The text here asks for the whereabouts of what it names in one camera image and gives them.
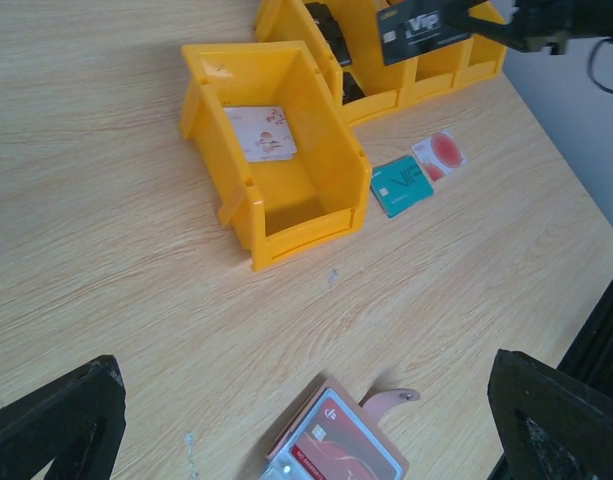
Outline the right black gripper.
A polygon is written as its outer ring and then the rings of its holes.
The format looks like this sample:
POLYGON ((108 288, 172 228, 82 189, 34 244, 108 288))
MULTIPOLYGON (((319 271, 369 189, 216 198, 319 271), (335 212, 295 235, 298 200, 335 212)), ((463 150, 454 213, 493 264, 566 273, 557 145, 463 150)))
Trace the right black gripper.
POLYGON ((549 48, 566 52, 573 39, 613 39, 613 1, 516 1, 508 23, 472 16, 483 1, 448 1, 441 10, 444 24, 477 34, 519 52, 549 48))

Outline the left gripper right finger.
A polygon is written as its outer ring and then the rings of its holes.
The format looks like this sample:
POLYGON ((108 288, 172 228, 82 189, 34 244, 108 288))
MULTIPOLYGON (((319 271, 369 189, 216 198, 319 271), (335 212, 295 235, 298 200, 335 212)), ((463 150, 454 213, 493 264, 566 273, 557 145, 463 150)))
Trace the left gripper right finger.
POLYGON ((515 479, 613 479, 613 398, 499 350, 487 397, 515 479))

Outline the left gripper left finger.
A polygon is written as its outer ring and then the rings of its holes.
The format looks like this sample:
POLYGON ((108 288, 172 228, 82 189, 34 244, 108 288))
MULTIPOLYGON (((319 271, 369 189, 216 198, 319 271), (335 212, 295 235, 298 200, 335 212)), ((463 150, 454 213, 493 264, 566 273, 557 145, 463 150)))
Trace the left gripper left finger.
POLYGON ((126 428, 116 358, 101 355, 0 409, 0 479, 108 479, 126 428))

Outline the black VIP card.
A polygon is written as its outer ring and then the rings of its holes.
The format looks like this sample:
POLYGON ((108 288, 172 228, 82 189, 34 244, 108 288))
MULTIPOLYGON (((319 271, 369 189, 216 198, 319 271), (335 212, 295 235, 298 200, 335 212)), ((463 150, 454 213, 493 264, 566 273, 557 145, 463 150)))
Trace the black VIP card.
POLYGON ((465 1, 391 1, 377 11, 382 59, 386 66, 469 39, 472 34, 447 22, 452 13, 464 13, 465 1))

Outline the white card with red circles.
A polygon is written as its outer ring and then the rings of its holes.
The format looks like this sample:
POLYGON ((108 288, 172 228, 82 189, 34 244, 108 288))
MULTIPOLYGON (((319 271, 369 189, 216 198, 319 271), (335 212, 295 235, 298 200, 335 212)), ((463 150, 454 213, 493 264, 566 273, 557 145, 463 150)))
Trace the white card with red circles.
POLYGON ((413 144, 411 150, 418 164, 433 182, 467 163, 466 156, 447 130, 413 144))

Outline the teal card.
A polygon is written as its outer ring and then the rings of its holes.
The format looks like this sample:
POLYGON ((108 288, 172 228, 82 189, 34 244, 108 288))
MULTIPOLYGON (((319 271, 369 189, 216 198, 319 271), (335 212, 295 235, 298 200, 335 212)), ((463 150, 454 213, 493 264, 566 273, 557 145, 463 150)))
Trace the teal card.
POLYGON ((431 183, 410 155, 375 167, 370 187, 388 218, 396 217, 434 194, 431 183))

